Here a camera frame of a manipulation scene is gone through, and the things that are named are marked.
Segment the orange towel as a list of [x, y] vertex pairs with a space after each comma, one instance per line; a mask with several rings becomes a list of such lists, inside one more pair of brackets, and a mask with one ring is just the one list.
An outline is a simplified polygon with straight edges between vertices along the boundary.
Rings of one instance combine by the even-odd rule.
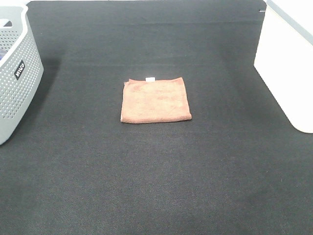
[[144, 124], [191, 120], [182, 77], [153, 82], [129, 79], [124, 83], [120, 121]]

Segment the dark grey table mat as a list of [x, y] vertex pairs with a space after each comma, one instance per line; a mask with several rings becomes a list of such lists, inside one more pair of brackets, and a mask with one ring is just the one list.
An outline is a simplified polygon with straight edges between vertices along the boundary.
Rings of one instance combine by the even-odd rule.
[[[0, 147], [3, 235], [310, 235], [313, 137], [254, 68], [261, 0], [33, 1], [44, 66]], [[191, 121], [120, 122], [128, 79]]]

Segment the white plastic bin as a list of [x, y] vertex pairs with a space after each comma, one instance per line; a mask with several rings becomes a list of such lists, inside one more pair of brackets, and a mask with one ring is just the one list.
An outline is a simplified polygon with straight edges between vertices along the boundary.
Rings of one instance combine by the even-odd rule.
[[313, 131], [313, 2], [268, 0], [254, 67], [291, 125]]

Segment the grey perforated laundry basket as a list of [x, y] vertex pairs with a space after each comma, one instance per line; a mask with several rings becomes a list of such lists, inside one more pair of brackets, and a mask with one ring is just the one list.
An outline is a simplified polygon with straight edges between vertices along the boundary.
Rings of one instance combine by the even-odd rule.
[[44, 68], [25, 4], [0, 5], [0, 142], [5, 143], [28, 109]]

